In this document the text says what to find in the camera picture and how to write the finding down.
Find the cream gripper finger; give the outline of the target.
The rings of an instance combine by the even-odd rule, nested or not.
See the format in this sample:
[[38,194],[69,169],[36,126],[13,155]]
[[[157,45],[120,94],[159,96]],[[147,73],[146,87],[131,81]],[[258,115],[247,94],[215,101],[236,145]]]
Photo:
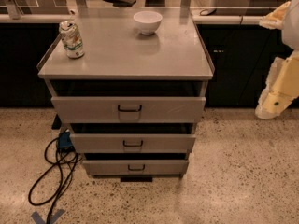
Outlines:
[[265,84],[255,115],[260,119],[272,119],[299,97],[299,51],[294,51],[287,59],[276,57]]
[[287,8],[291,2],[288,1],[281,6],[277,7],[273,12],[270,12],[266,16],[263,16],[259,21],[259,25],[266,29],[279,29],[283,28],[283,19],[286,14]]

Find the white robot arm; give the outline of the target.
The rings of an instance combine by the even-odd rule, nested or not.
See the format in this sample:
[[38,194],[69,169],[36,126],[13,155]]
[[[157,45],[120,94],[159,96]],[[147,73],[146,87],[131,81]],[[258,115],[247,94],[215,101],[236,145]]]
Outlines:
[[279,29],[282,43],[292,49],[286,59],[276,57],[270,66],[255,115],[260,119],[279,116],[299,97],[299,0],[291,0],[264,16],[259,25]]

